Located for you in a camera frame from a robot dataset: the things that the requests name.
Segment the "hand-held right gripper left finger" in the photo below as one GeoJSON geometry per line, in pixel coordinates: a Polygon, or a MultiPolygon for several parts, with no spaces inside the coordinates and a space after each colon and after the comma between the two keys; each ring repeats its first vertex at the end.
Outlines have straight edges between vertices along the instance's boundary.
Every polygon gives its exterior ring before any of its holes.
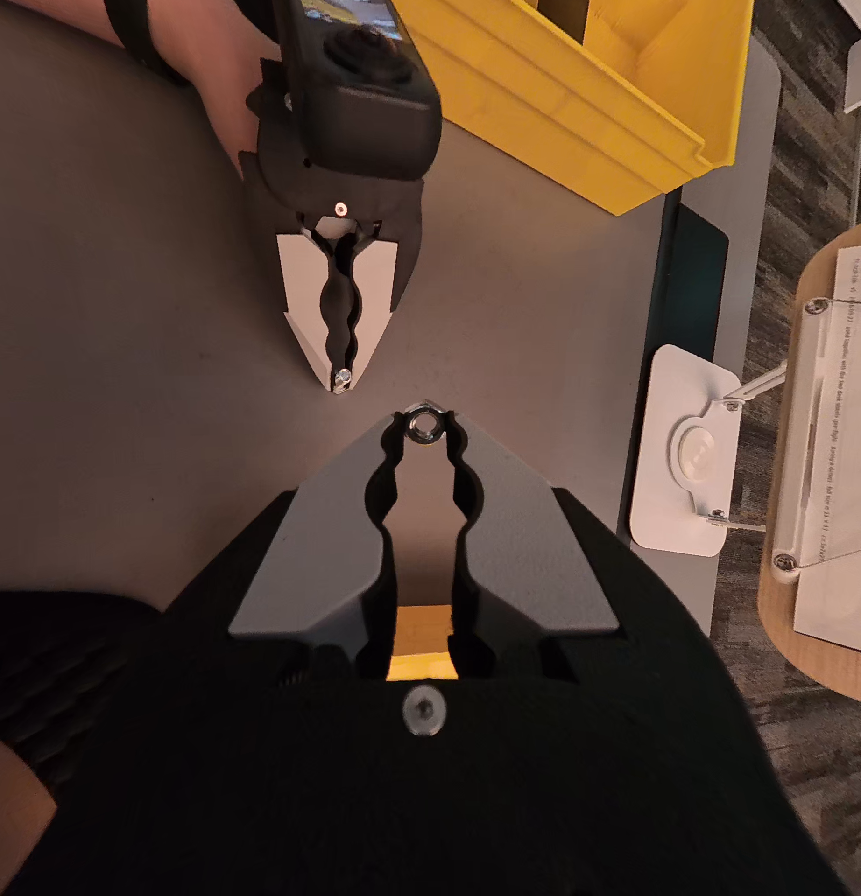
{"type": "Polygon", "coordinates": [[[333,646],[386,678],[397,587],[384,521],[397,499],[405,416],[394,412],[304,480],[228,627],[237,639],[333,646]]]}

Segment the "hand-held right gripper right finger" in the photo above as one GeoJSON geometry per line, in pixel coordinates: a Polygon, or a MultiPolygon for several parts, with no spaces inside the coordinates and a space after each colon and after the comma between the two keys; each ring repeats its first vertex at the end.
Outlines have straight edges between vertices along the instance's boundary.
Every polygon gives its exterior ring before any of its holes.
{"type": "Polygon", "coordinates": [[[611,636],[620,622],[555,490],[466,415],[446,415],[453,500],[464,515],[447,644],[459,678],[490,678],[513,653],[611,636]]]}

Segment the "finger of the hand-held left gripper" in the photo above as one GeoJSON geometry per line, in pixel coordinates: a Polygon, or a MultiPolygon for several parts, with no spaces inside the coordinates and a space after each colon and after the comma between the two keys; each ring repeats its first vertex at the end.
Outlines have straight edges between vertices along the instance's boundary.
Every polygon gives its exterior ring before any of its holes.
{"type": "Polygon", "coordinates": [[[376,238],[340,238],[339,273],[343,277],[339,312],[339,369],[352,371],[358,383],[392,317],[397,244],[376,238]]]}
{"type": "Polygon", "coordinates": [[[275,239],[286,302],[285,319],[323,388],[339,393],[343,387],[328,355],[329,325],[321,311],[334,243],[319,233],[278,234],[275,239]]]}

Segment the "steel hex nut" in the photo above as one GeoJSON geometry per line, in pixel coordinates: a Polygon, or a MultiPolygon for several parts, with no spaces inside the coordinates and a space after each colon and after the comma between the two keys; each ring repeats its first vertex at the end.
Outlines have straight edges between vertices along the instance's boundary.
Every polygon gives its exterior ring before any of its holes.
{"type": "Polygon", "coordinates": [[[431,401],[418,402],[403,411],[405,435],[414,443],[430,446],[446,433],[447,411],[431,401]]]}

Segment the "yellow plastic bin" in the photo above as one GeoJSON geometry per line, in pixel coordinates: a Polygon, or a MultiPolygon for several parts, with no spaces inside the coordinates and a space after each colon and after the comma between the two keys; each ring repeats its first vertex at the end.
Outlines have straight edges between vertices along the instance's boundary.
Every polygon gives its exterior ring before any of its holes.
{"type": "Polygon", "coordinates": [[[753,2],[395,6],[444,118],[613,215],[735,161],[753,2]]]}
{"type": "Polygon", "coordinates": [[[449,605],[399,607],[387,680],[458,679],[448,652],[451,634],[449,605]]]}

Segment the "person's left hand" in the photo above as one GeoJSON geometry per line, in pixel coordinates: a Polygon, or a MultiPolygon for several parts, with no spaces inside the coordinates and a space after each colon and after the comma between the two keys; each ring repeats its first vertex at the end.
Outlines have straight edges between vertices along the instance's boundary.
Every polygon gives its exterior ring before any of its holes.
{"type": "Polygon", "coordinates": [[[239,154],[257,151],[257,117],[247,96],[262,83],[261,62],[282,59],[233,1],[149,1],[155,48],[197,91],[223,151],[240,171],[239,154]]]}

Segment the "white stand base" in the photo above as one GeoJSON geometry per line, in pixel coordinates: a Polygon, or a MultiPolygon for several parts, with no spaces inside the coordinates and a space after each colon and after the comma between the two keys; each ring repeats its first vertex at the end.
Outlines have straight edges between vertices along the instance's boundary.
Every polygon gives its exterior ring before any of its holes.
{"type": "Polygon", "coordinates": [[[729,530],[765,532],[729,516],[742,410],[783,385],[787,362],[747,385],[675,345],[654,354],[629,531],[647,549],[711,557],[729,530]]]}

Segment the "wooden display board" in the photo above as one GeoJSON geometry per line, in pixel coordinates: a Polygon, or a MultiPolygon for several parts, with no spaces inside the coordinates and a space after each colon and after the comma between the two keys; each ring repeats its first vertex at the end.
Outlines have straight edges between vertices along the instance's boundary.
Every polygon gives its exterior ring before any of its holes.
{"type": "MultiPolygon", "coordinates": [[[[791,305],[788,379],[795,376],[795,351],[805,305],[828,295],[841,249],[861,245],[861,223],[826,244],[807,263],[798,279],[791,305]]],[[[808,678],[831,691],[861,702],[861,652],[796,633],[793,625],[797,585],[773,575],[772,549],[776,510],[783,475],[783,457],[791,413],[790,384],[783,387],[771,468],[767,532],[761,550],[757,610],[770,641],[783,657],[808,678]]]]}

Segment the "printed instruction sheet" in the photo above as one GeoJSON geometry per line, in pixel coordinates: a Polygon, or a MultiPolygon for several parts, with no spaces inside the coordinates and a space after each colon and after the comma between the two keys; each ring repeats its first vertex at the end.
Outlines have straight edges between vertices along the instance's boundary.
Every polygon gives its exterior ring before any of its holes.
{"type": "Polygon", "coordinates": [[[861,651],[861,246],[841,249],[815,339],[812,459],[795,630],[861,651]]]}

